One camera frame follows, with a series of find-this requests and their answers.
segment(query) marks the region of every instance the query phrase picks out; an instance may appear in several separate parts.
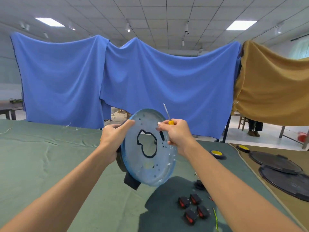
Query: ceiling light panel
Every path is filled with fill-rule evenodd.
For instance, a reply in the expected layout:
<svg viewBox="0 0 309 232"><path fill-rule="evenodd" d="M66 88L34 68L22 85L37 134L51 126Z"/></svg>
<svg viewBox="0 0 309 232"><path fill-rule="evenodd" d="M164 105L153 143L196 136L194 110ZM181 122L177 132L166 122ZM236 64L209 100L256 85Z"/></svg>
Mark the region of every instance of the ceiling light panel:
<svg viewBox="0 0 309 232"><path fill-rule="evenodd" d="M64 27L64 25L62 25L61 23L57 22L56 20L52 18L36 18L36 19L51 27Z"/></svg>
<svg viewBox="0 0 309 232"><path fill-rule="evenodd" d="M244 31L255 24L257 21L236 20L226 30L240 30Z"/></svg>

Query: green tablecloth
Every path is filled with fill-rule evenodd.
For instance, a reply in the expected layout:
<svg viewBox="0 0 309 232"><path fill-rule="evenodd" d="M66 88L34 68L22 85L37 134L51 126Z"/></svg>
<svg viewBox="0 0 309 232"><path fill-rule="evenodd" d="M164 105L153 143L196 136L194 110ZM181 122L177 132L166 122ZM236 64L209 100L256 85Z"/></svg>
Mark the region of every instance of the green tablecloth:
<svg viewBox="0 0 309 232"><path fill-rule="evenodd" d="M0 120L0 227L82 162L99 144L100 134L100 130ZM221 163L226 168L288 215L233 147L200 144L223 152L227 159ZM216 209L219 231L231 231L208 194L195 191L194 172L178 156L173 177L165 184L157 189L142 184L134 191L123 183L125 174L114 162L103 172L69 231L215 231L213 214L194 226L183 221L184 211L176 201L192 192L200 195L210 212Z"/></svg>

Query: screwdriver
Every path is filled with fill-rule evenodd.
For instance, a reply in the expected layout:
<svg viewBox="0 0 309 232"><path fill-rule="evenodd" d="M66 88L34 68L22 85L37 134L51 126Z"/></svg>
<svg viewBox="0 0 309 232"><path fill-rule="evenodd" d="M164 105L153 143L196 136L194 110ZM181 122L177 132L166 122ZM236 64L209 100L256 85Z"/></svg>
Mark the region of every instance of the screwdriver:
<svg viewBox="0 0 309 232"><path fill-rule="evenodd" d="M163 104L164 105L164 108L165 108L165 110L166 110L166 113L168 114L168 110L166 109L166 106L165 106L165 104ZM170 118L170 115L168 114L168 119L170 120L169 122L168 122L168 124L169 125L174 125L174 121L173 120L171 120L171 118Z"/></svg>

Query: brown shoe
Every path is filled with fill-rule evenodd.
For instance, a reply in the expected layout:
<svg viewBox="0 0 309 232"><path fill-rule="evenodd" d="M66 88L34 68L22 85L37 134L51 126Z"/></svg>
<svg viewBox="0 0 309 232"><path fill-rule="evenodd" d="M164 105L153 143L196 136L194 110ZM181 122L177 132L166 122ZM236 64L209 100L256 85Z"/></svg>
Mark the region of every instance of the brown shoe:
<svg viewBox="0 0 309 232"><path fill-rule="evenodd" d="M255 134L254 134L254 132L253 132L252 130L249 130L249 131L248 131L248 135L249 135L249 136L252 136L252 137L255 137Z"/></svg>
<svg viewBox="0 0 309 232"><path fill-rule="evenodd" d="M259 134L258 131L254 131L254 135L255 135L256 137L260 137L260 136L261 136L261 135Z"/></svg>

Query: person's legs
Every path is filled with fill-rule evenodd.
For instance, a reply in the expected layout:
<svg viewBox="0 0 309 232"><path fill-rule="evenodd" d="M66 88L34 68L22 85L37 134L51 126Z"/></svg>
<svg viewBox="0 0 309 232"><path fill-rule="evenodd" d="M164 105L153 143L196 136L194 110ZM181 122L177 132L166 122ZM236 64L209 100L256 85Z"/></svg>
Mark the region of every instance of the person's legs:
<svg viewBox="0 0 309 232"><path fill-rule="evenodd" d="M255 136L254 135L254 129L255 129L255 121L254 120L250 120L248 118L246 118L249 122L249 132L248 132L248 135L250 136Z"/></svg>
<svg viewBox="0 0 309 232"><path fill-rule="evenodd" d="M254 129L254 134L256 137L259 137L260 134L258 131L262 131L263 130L263 123L262 122L259 122L259 121L256 121L255 123L255 129Z"/></svg>

